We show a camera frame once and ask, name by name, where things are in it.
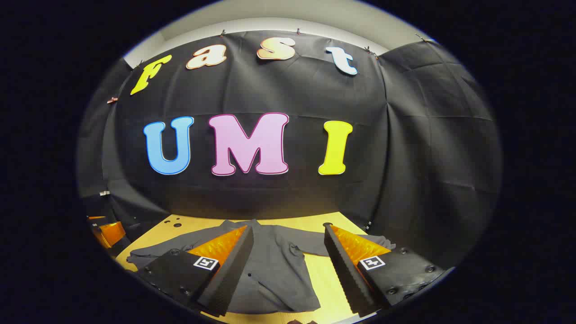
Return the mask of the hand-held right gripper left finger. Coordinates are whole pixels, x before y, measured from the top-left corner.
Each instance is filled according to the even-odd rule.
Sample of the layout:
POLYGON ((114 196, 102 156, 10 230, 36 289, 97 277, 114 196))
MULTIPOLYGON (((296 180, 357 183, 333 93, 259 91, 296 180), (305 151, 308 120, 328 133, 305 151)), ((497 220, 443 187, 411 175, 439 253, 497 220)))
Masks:
POLYGON ((253 230, 245 225, 188 252, 170 249, 136 275, 183 307, 224 316, 253 243, 253 230))

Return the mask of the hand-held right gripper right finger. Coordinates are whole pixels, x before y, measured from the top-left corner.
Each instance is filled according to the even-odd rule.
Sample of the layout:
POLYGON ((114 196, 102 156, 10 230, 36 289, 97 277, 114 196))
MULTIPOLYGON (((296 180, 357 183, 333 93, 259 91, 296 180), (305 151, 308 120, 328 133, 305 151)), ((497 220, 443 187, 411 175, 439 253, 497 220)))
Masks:
POLYGON ((445 269, 409 248, 391 250, 331 223, 324 228, 329 258, 358 316, 404 307, 446 275, 445 269))

